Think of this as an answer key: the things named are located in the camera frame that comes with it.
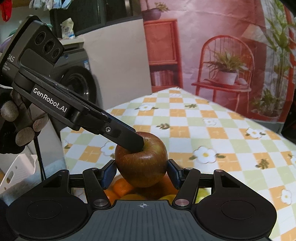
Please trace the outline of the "gloved left hand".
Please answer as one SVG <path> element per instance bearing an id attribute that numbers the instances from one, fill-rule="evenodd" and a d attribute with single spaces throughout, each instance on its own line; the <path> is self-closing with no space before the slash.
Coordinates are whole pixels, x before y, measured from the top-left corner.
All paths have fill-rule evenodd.
<path id="1" fill-rule="evenodd" d="M 49 116 L 13 89 L 1 88 L 1 154 L 19 154 L 48 123 Z"/>

